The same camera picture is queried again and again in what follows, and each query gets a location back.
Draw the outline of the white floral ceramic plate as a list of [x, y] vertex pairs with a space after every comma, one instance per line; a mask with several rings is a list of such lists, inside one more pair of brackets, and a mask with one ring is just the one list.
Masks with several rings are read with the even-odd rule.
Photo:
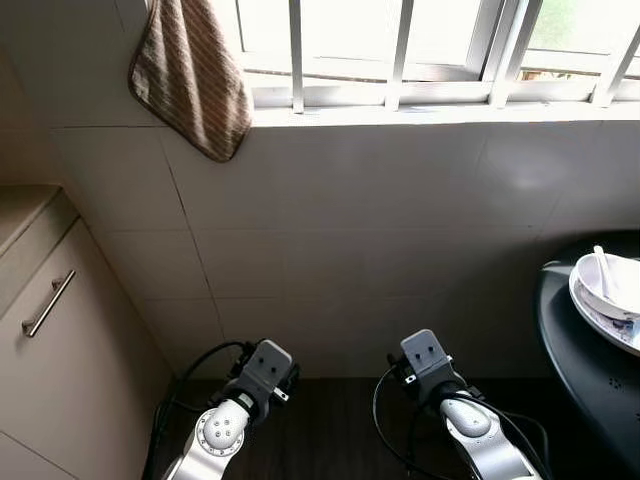
[[622, 351], [630, 353], [632, 356], [639, 357], [640, 320], [618, 320], [594, 311], [581, 300], [579, 293], [573, 291], [577, 278], [571, 274], [571, 271], [572, 269], [570, 270], [570, 298], [573, 306], [584, 317], [586, 324], [613, 346], [621, 348]]

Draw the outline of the round black metal table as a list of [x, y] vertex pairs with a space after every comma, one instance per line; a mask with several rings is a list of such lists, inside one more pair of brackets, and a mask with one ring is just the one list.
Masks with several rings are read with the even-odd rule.
[[639, 230], [604, 230], [563, 244], [538, 270], [532, 308], [550, 365], [595, 443], [609, 451], [595, 480], [640, 480], [640, 357], [595, 332], [570, 298], [570, 271], [599, 244], [608, 253], [640, 257]]

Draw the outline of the brown striped hanging towel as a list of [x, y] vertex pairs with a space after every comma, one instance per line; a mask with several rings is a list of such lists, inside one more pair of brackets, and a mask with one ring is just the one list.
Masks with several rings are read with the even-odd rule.
[[131, 95], [214, 163], [250, 132], [250, 87], [211, 0], [148, 0], [127, 74]]

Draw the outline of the white ceramic spoon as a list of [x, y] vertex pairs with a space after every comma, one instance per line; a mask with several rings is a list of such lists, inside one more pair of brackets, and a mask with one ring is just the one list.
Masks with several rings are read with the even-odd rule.
[[599, 270], [600, 283], [602, 283], [602, 298], [605, 301], [612, 302], [614, 300], [614, 282], [608, 255], [599, 244], [594, 244], [593, 255], [596, 257], [596, 268]]

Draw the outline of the white ceramic bowl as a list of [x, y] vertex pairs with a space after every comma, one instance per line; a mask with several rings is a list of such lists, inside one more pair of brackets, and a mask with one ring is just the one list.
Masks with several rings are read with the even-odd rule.
[[607, 253], [614, 282], [614, 300], [602, 298], [602, 283], [596, 268], [596, 257], [586, 253], [580, 257], [571, 271], [575, 275], [573, 291], [594, 311], [618, 320], [639, 319], [640, 310], [640, 261]]

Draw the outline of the white barred window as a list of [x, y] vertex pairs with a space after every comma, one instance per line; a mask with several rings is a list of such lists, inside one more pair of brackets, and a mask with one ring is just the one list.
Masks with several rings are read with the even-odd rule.
[[640, 99], [639, 0], [219, 0], [259, 108]]

